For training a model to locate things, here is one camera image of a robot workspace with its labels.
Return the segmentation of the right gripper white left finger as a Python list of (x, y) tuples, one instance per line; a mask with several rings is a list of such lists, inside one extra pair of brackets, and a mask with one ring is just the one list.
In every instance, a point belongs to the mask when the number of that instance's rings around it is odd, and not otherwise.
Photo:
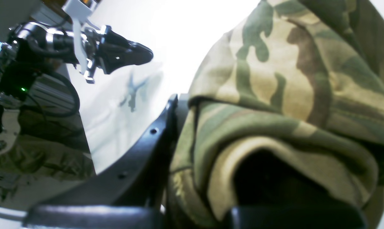
[(172, 95), (124, 155), (83, 184), (34, 205), (23, 228), (165, 229), (160, 205), (188, 97)]

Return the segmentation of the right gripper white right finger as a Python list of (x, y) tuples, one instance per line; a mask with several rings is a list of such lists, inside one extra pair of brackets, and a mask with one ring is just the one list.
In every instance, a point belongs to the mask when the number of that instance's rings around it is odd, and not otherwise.
[(238, 206), (230, 229), (366, 229), (364, 215), (349, 205)]

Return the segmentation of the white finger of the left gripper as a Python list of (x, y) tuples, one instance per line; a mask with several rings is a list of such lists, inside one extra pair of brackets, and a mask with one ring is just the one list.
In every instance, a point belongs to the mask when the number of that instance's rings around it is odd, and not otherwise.
[(87, 19), (85, 22), (81, 23), (76, 19), (72, 20), (73, 22), (73, 44), (74, 44), (74, 55), (76, 59), (79, 61), (79, 58), (84, 58), (86, 61), (87, 53), (84, 45), (84, 38), (82, 37), (82, 24), (88, 24), (90, 28), (99, 30), (99, 27), (94, 23), (90, 22)]
[(88, 84), (95, 84), (94, 74), (96, 71), (96, 59), (91, 58), (86, 59), (85, 61), (84, 58), (79, 58), (79, 64), (81, 66), (80, 73), (83, 75), (86, 82)]

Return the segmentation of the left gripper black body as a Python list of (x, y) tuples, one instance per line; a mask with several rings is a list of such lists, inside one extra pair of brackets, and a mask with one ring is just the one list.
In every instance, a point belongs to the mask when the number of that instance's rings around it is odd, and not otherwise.
[[(107, 54), (107, 36), (112, 33), (112, 27), (103, 25), (99, 30), (86, 27), (82, 31), (87, 58), (96, 59), (96, 68), (102, 69), (104, 74), (111, 74), (109, 56)], [(56, 58), (66, 63), (79, 65), (74, 54), (73, 31), (66, 31), (57, 28), (49, 28), (45, 35), (46, 51), (55, 54)]]

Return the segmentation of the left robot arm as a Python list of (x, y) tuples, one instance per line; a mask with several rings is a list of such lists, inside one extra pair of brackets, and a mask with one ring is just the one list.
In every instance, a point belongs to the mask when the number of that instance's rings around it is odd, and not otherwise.
[[(49, 25), (28, 21), (10, 28), (8, 39), (0, 48), (0, 155), (9, 152), (21, 130), (18, 118), (20, 109), (26, 108), (42, 113), (44, 119), (75, 115), (80, 108), (79, 96), (71, 82), (58, 74), (53, 60), (77, 65), (79, 58), (75, 48), (82, 48), (87, 64), (84, 77), (88, 83), (94, 83), (93, 75), (97, 67), (101, 44), (112, 32), (111, 26), (101, 28), (86, 27), (79, 29), (77, 36), (66, 30), (64, 19), (59, 24)], [(45, 112), (39, 103), (25, 106), (27, 99), (32, 100), (30, 89), (37, 78), (48, 75), (67, 87), (73, 98), (73, 106), (65, 113)]]

